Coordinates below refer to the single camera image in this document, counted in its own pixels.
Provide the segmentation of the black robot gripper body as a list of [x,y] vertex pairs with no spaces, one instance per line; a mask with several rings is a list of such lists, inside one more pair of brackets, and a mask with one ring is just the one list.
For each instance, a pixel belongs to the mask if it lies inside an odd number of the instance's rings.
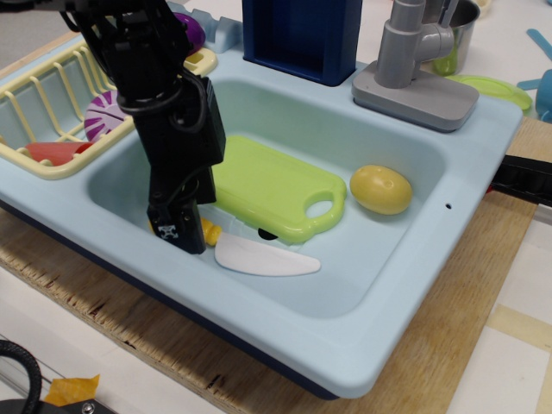
[[121,95],[150,165],[149,205],[195,200],[202,169],[223,161],[226,135],[210,79],[187,73],[149,99]]

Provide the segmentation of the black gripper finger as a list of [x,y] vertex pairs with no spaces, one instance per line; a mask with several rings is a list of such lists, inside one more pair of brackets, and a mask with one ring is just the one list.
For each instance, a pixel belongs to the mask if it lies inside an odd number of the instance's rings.
[[212,167],[208,166],[195,175],[198,182],[196,191],[197,204],[211,204],[216,202],[216,187]]
[[206,250],[203,228],[195,200],[177,200],[168,206],[149,205],[147,217],[154,234],[189,254]]

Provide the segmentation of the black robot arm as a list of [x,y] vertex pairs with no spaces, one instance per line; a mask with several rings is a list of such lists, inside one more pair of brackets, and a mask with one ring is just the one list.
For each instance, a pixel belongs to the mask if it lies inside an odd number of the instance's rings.
[[154,233],[190,254],[206,242],[198,212],[213,203],[211,168],[226,137],[210,80],[184,66],[192,44],[164,1],[68,1],[61,13],[115,84],[150,165]]

